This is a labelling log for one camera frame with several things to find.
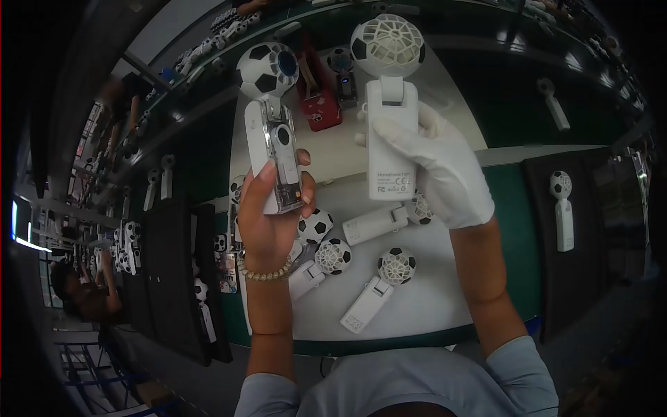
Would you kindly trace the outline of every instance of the forearm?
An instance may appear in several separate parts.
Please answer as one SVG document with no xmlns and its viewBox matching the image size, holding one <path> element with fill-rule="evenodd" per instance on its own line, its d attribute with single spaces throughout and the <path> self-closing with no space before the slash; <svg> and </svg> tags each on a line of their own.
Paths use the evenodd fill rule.
<svg viewBox="0 0 667 417">
<path fill-rule="evenodd" d="M 267 373 L 294 381 L 291 330 L 283 334 L 257 334 L 253 331 L 246 376 Z"/>
<path fill-rule="evenodd" d="M 111 266 L 103 266 L 102 270 L 104 271 L 104 278 L 107 280 L 107 287 L 109 288 L 109 295 L 107 296 L 107 310 L 109 313 L 115 313 L 119 311 L 123 305 L 121 300 L 118 297 L 118 291 L 116 291 L 116 282 L 113 277 L 113 270 Z"/>
<path fill-rule="evenodd" d="M 236 9 L 236 13 L 238 13 L 239 16 L 246 16 L 251 13 L 255 13 L 257 10 L 259 10 L 260 7 L 261 6 L 255 3 L 254 1 L 251 1 L 250 3 L 240 5 Z"/>
<path fill-rule="evenodd" d="M 109 139 L 109 157 L 113 155 L 114 150 L 116 149 L 116 142 L 118 141 L 118 136 L 121 134 L 120 123 L 113 125 L 111 129 L 111 139 Z"/>
<path fill-rule="evenodd" d="M 268 274 L 279 270 L 284 260 L 253 261 L 249 271 Z M 248 319 L 252 327 L 247 375 L 267 372 L 294 380 L 292 370 L 292 309 L 288 280 L 245 280 Z"/>
<path fill-rule="evenodd" d="M 500 229 L 493 217 L 487 224 L 450 230 L 456 271 L 484 356 L 527 334 L 506 291 L 505 261 Z"/>
<path fill-rule="evenodd" d="M 129 125 L 130 127 L 134 126 L 137 124 L 137 116 L 139 115 L 139 102 L 141 101 L 141 97 L 138 95 L 135 95 L 132 97 L 132 105 L 130 106 L 129 109 Z"/>
<path fill-rule="evenodd" d="M 261 266 L 246 260 L 249 271 L 268 274 L 279 270 L 280 266 Z M 292 329 L 291 298 L 289 297 L 289 281 L 255 281 L 245 280 L 247 294 L 248 319 L 253 334 L 289 334 Z"/>
</svg>

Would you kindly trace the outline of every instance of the fingernail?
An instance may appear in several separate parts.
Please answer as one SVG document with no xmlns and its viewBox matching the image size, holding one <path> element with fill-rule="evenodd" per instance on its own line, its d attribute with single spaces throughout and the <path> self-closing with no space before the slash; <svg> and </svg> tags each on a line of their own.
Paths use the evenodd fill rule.
<svg viewBox="0 0 667 417">
<path fill-rule="evenodd" d="M 271 179 L 274 170 L 275 170 L 275 161 L 273 159 L 269 159 L 268 161 L 266 161 L 264 167 L 259 172 L 259 178 L 261 178 L 262 181 L 268 181 L 269 179 Z"/>
</svg>

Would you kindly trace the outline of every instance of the wall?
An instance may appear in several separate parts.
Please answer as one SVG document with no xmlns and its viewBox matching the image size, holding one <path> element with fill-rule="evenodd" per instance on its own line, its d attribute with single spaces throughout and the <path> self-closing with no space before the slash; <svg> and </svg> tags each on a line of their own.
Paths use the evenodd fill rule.
<svg viewBox="0 0 667 417">
<path fill-rule="evenodd" d="M 146 27 L 143 28 L 141 33 L 139 33 L 127 49 L 143 62 L 150 63 L 160 51 L 167 47 L 174 38 L 181 34 L 181 32 L 188 29 L 193 22 L 196 22 L 204 15 L 208 16 L 209 13 L 213 13 L 212 9 L 224 9 L 224 7 L 227 7 L 227 5 L 221 7 L 222 3 L 231 5 L 231 1 L 229 0 L 171 0 L 157 15 L 155 15 Z M 215 16 L 218 14 L 210 17 L 208 26 L 206 27 L 207 30 L 215 19 Z M 201 42 L 206 36 L 207 35 L 200 37 L 199 41 L 196 41 L 194 45 Z M 183 51 L 176 53 L 174 59 Z M 131 71 L 137 72 L 130 66 L 130 64 L 121 59 L 111 73 L 123 77 Z"/>
</svg>

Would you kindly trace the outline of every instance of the dark clothing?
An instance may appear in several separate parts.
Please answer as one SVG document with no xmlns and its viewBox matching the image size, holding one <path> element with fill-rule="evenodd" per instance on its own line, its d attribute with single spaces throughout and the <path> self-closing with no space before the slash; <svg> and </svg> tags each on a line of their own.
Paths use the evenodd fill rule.
<svg viewBox="0 0 667 417">
<path fill-rule="evenodd" d="M 148 81 L 135 73 L 127 74 L 123 77 L 122 81 L 125 86 L 123 95 L 111 104 L 111 110 L 113 111 L 111 122 L 113 125 L 125 118 L 125 114 L 132 106 L 133 97 L 138 95 L 143 100 L 153 89 L 153 86 Z"/>
<path fill-rule="evenodd" d="M 116 290 L 122 303 L 120 288 L 116 288 Z M 98 287 L 94 282 L 86 282 L 81 284 L 71 297 L 77 306 L 79 306 L 79 311 L 86 320 L 102 324 L 121 324 L 126 322 L 122 314 L 123 310 L 109 314 L 107 310 L 108 295 L 109 288 Z"/>
</svg>

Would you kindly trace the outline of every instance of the hand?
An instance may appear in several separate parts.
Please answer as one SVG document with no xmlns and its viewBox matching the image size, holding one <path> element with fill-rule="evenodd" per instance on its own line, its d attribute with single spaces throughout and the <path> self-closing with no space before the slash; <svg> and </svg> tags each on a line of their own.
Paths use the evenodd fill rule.
<svg viewBox="0 0 667 417">
<path fill-rule="evenodd" d="M 310 154 L 299 149 L 300 165 L 310 165 Z M 267 216 L 264 203 L 275 185 L 273 160 L 264 165 L 256 178 L 252 170 L 245 177 L 239 208 L 239 233 L 245 246 L 245 267 L 252 272 L 268 274 L 278 271 L 291 251 L 299 217 L 308 218 L 315 210 L 315 180 L 306 171 L 301 173 L 301 198 L 304 206 L 289 213 Z"/>
<path fill-rule="evenodd" d="M 111 267 L 111 252 L 106 249 L 102 249 L 101 252 L 102 267 Z"/>
<path fill-rule="evenodd" d="M 416 133 L 386 118 L 372 121 L 375 131 L 392 148 L 421 165 L 417 188 L 448 229 L 489 222 L 494 201 L 466 138 L 421 101 L 419 123 L 422 127 Z"/>
</svg>

